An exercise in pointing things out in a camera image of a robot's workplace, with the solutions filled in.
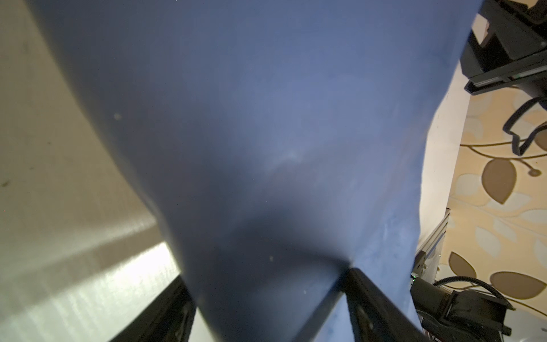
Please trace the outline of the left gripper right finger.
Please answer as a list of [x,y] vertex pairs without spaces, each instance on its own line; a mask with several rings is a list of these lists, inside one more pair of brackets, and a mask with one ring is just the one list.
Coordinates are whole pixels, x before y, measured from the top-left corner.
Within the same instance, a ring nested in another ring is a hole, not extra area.
[[341,277],[354,340],[419,342],[427,337],[358,268]]

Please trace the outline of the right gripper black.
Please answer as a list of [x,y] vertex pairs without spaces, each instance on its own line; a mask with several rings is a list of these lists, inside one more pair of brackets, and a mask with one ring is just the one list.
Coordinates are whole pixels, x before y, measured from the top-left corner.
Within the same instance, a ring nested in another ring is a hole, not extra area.
[[546,95],[546,2],[529,7],[517,1],[484,1],[479,14],[488,22],[479,42],[471,33],[460,64],[469,79],[464,89],[479,95],[518,88]]

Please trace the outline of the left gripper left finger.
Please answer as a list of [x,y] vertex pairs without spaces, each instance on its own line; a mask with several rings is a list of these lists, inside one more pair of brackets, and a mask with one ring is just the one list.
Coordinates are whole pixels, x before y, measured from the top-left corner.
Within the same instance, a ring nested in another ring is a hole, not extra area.
[[196,311],[195,302],[178,276],[112,340],[188,342]]

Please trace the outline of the light blue wrapping paper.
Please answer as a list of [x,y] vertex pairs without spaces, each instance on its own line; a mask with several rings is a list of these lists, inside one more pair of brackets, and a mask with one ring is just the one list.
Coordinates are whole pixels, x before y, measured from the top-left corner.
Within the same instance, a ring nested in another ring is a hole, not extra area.
[[354,266],[410,320],[426,138],[480,1],[29,1],[217,341],[351,341]]

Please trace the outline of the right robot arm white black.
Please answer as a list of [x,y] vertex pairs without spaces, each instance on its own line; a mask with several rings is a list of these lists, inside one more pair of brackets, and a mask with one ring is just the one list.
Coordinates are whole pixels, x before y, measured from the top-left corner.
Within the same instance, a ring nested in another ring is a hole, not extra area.
[[447,212],[417,254],[415,306],[434,341],[545,341],[545,1],[483,1],[456,83]]

